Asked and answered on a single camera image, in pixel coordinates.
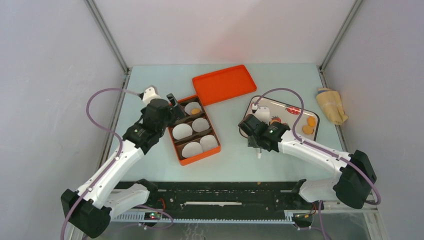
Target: beige glove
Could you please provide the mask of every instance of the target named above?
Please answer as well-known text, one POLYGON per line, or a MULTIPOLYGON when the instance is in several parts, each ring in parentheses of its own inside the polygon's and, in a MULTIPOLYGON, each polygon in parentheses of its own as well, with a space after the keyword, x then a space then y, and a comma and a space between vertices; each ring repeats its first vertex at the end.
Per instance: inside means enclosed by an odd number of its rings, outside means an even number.
POLYGON ((343 110, 342 99, 337 91, 329 88, 318 88, 321 92, 316 96, 316 101, 327 119, 335 125, 342 125, 348 116, 343 110))

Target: table surface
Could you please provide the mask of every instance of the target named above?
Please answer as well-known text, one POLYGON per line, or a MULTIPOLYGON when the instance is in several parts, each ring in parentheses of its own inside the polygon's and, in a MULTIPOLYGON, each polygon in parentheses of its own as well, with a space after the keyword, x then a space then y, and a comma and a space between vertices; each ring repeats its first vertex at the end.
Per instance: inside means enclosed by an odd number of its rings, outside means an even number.
MULTIPOLYGON (((155 85, 161 97, 172 93, 177 99, 196 94, 192 78, 233 64, 196 65, 141 65, 131 71, 128 88, 142 92, 155 85)), ((168 131, 146 156, 134 164, 123 181, 147 179, 149 181, 196 182, 265 182, 316 180, 331 174, 319 166, 277 152, 263 152, 257 159, 256 150, 247 147, 247 139, 239 133, 238 123, 243 118, 250 99, 273 88, 289 88, 298 92, 307 110, 320 118, 316 141, 336 150, 342 150, 335 126, 330 123, 315 96, 322 87, 317 67, 309 63, 245 64, 257 85, 257 91, 205 107, 211 124, 221 143, 221 152, 197 162, 181 166, 177 159, 168 131)), ((295 95, 277 91, 268 98, 294 106, 300 106, 295 95)), ((126 94, 119 115, 116 131, 121 136, 139 117, 144 107, 139 98, 126 94)), ((114 139, 112 149, 118 146, 114 139)))

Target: cable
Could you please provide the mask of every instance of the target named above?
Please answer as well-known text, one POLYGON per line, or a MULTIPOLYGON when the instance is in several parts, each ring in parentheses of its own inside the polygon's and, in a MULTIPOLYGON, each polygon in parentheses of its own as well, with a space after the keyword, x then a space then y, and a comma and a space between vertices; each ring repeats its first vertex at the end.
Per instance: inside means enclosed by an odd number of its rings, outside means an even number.
POLYGON ((322 200, 320 200, 319 201, 319 204, 318 204, 318 216, 319 216, 319 224, 321 225, 321 231, 322 231, 322 235, 324 236, 324 239, 325 240, 329 240, 328 239, 328 237, 327 237, 327 233, 326 233, 326 231, 324 230, 324 224, 323 224, 323 216, 321 215, 321 207, 323 206, 323 201, 322 200))
POLYGON ((145 228, 148 228, 148 229, 160 229, 160 230, 163 230, 163 229, 167 229, 167 228, 171 227, 171 226, 174 224, 174 219, 173 219, 173 217, 171 217, 171 215, 169 215, 168 213, 166 213, 166 212, 164 212, 164 211, 162 211, 162 210, 158 210, 158 209, 155 209, 155 208, 153 208, 153 207, 149 207, 149 206, 145 206, 145 205, 137 205, 137 207, 140 207, 140 208, 143 208, 143 209, 148 209, 148 210, 155 211, 155 212, 157 212, 157 213, 160 213, 160 214, 162 214, 162 215, 167 216, 167 217, 171 220, 171 223, 170 223, 169 225, 166 225, 166 226, 160 226, 160 227, 146 226, 146 225, 144 225, 144 224, 142 224, 142 223, 139 223, 139 224, 141 224, 141 226, 143 226, 143 227, 145 227, 145 228))
POLYGON ((311 212, 312 215, 314 215, 314 214, 317 213, 317 206, 315 206, 315 203, 312 203, 312 205, 313 205, 314 212, 312 213, 312 210, 310 212, 311 212))
POLYGON ((159 200, 158 201, 161 201, 162 202, 162 204, 163 204, 163 209, 162 209, 162 211, 165 211, 165 209, 167 209, 167 206, 165 205, 165 200, 163 199, 163 198, 159 198, 159 200))
MULTIPOLYGON (((317 231, 320 231, 321 233, 323 233, 323 230, 321 230, 321 228, 316 227, 316 226, 299 227, 296 223, 294 224, 294 226, 297 228, 298 231, 303 231, 303 230, 317 230, 317 231)), ((332 238, 329 236, 329 234, 327 232, 325 232, 325 235, 327 237, 327 240, 332 240, 332 238)))
MULTIPOLYGON (((299 142, 301 142, 301 143, 303 143, 303 144, 305 144, 305 145, 308 145, 308 146, 310 146, 310 147, 312 147, 312 148, 314 148, 314 149, 317 149, 317 150, 319 150, 319 151, 321 151, 321 152, 324 152, 324 153, 326 153, 326 154, 328 154, 328 155, 330 155, 330 156, 332 156, 332 157, 334 157, 334 158, 339 158, 339 155, 337 154, 337 153, 334 153, 334 152, 332 152, 332 151, 329 151, 329 150, 327 150, 327 149, 325 149, 325 148, 323 148, 323 147, 321 147, 321 146, 318 146, 318 145, 315 145, 315 144, 313 144, 312 142, 309 142, 309 141, 307 141, 307 140, 302 140, 302 138, 300 138, 299 136, 298 136, 298 134, 296 133, 296 130, 295 130, 295 128, 296 128, 296 125, 298 124, 298 122, 299 122, 299 120, 301 119, 301 117, 302 117, 302 114, 304 113, 304 101, 303 101, 303 99, 302 99, 302 97, 297 93, 297 92, 295 92, 294 90, 292 90, 292 89, 289 89, 289 88, 283 88, 283 87, 280 87, 280 88, 274 88, 274 89, 271 89, 271 90, 269 90, 269 91, 267 91, 267 92, 265 92, 264 94, 262 94, 257 100, 256 100, 256 102, 254 103, 254 105, 258 105, 258 102, 265 96, 265 95, 267 95, 267 94, 269 94, 269 93, 271 93, 271 92, 274 92, 274 91, 288 91, 288 92, 291 92, 291 93, 293 93, 294 95, 296 95, 297 96, 297 98, 299 98, 299 100, 300 100, 300 105, 301 105, 301 109, 300 109, 300 114, 299 114, 299 116, 296 118, 296 120, 294 121, 294 124, 293 124, 293 127, 291 128, 291 131, 293 132, 293 135, 294 135, 294 137, 299 141, 299 142)), ((371 181, 371 179, 361 170, 361 169, 359 169, 359 167, 357 167, 355 164, 353 164, 353 163, 351 163, 349 160, 347 160, 346 158, 344 158, 344 157, 340 157, 339 158, 341 161, 343 161, 344 163, 346 163, 347 165, 349 165, 349 166, 351 166, 353 169, 355 169, 358 173, 359 173, 359 175, 361 175, 364 179, 365 179, 365 181, 369 184, 369 186, 372 188, 372 190, 374 191, 374 193, 375 193, 375 197, 377 198, 377 201, 365 201, 367 204, 370 204, 370 205, 379 205, 381 202, 382 202, 382 198, 381 198, 381 196, 380 196, 380 193, 379 193, 379 191, 378 191, 378 189, 376 188, 376 186, 374 185, 374 183, 371 181)))
POLYGON ((104 130, 108 133, 113 134, 119 141, 119 148, 118 148, 118 152, 116 154, 116 157, 103 169, 103 171, 101 171, 101 173, 92 181, 92 183, 85 189, 85 191, 81 194, 81 196, 79 196, 79 198, 76 200, 76 202, 72 205, 72 207, 70 208, 69 212, 67 213, 65 220, 63 222, 62 225, 62 229, 60 231, 60 240, 65 240, 65 231, 66 231, 66 227, 68 224, 69 219, 71 218, 72 213, 75 211, 75 208, 77 208, 78 204, 80 204, 80 202, 83 200, 83 198, 87 195, 87 193, 89 192, 89 188, 93 188, 94 185, 96 185, 96 183, 100 180, 101 177, 103 177, 103 175, 105 175, 105 173, 112 167, 112 165, 116 162, 117 159, 119 159, 119 156, 121 154, 122 148, 123 148, 123 141, 122 138, 113 130, 108 129, 107 127, 104 127, 100 124, 98 124, 90 115, 90 104, 93 101, 93 99, 104 92, 107 91, 121 91, 127 94, 132 94, 132 95, 136 95, 138 96, 139 94, 134 92, 134 91, 130 91, 130 90, 126 90, 126 89, 122 89, 122 88, 106 88, 103 90, 100 90, 96 93, 94 93, 87 102, 87 106, 85 107, 85 113, 87 114, 88 119, 94 124, 96 125, 98 128, 100 128, 101 130, 104 130))

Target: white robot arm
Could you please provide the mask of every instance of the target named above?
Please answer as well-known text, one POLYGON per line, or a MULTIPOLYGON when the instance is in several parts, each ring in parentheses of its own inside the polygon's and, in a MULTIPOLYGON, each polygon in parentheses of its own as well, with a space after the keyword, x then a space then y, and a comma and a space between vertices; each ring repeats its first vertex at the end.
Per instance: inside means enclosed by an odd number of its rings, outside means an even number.
POLYGON ((185 117, 183 108, 174 96, 167 95, 170 104, 160 98, 154 86, 149 86, 139 97, 146 107, 141 110, 140 120, 122 136, 122 148, 118 147, 102 167, 76 191, 67 189, 61 196, 65 216, 79 201, 69 222, 91 238, 98 237, 111 219, 148 201, 150 189, 155 186, 144 179, 119 193, 111 192, 124 174, 158 143, 165 129, 185 117))
POLYGON ((285 124, 273 122, 268 125, 258 117, 248 114, 238 125, 248 135, 249 147, 289 154, 321 166, 332 174, 327 179, 302 179, 293 192, 309 203, 335 200, 355 209, 363 207, 371 187, 350 164, 341 159, 351 162, 375 183, 377 177, 365 153, 357 150, 351 154, 331 149, 302 136, 295 136, 285 124))

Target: orange lid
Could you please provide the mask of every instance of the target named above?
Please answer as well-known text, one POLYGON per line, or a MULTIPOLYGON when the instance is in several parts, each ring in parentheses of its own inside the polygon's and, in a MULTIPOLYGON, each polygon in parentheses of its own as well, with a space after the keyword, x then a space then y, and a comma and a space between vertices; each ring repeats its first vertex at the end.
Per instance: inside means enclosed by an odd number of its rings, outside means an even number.
POLYGON ((203 106, 256 91, 244 65, 233 66, 193 78, 193 86, 203 106))

